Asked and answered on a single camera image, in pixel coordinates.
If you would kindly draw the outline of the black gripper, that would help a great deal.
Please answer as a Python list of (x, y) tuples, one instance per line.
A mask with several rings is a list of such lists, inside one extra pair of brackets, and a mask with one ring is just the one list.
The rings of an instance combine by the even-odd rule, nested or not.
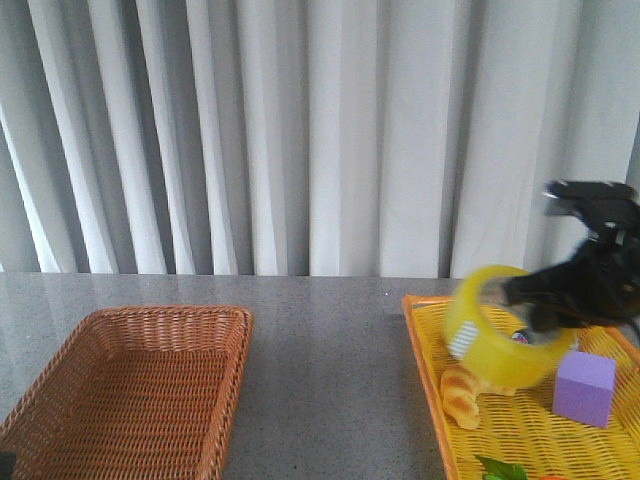
[[(613, 181), (554, 180), (546, 185), (545, 214), (572, 216), (589, 230), (578, 251), (584, 268), (579, 294), (589, 323), (629, 324), (639, 315), (639, 205), (637, 191)], [(558, 265), (502, 285), (508, 306), (529, 305), (533, 330), (577, 329), (571, 267)]]

